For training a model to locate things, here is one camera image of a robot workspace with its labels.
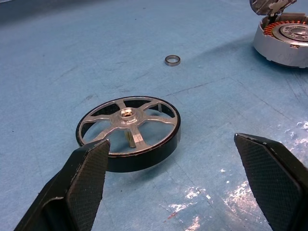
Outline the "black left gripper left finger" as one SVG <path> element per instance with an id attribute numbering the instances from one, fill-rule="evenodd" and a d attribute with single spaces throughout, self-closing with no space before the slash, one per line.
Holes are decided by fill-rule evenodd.
<path id="1" fill-rule="evenodd" d="M 90 231 L 103 197 L 110 142 L 88 143 L 72 152 L 38 193 L 17 231 Z"/>

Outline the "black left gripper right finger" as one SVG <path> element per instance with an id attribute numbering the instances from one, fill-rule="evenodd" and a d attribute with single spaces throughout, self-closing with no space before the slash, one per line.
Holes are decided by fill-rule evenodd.
<path id="1" fill-rule="evenodd" d="M 308 229 L 308 169 L 280 142 L 236 133 L 252 193 L 274 231 Z"/>

